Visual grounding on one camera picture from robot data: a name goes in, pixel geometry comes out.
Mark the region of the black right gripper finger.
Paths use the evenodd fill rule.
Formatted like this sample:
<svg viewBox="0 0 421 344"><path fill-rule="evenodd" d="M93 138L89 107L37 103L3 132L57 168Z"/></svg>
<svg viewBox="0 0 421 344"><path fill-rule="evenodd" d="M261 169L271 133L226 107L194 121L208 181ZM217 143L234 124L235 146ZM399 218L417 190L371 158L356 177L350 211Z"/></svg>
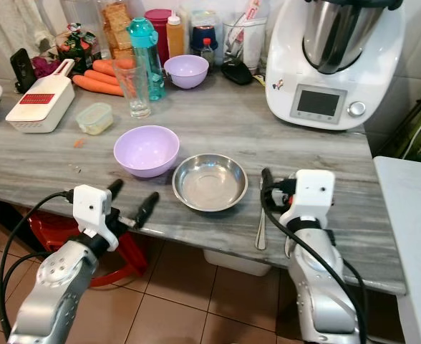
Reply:
<svg viewBox="0 0 421 344"><path fill-rule="evenodd" d="M274 178L271 170L267 167L261 171L261 204L264 209L275 210L276 203L272 194L271 186L273 186Z"/></svg>

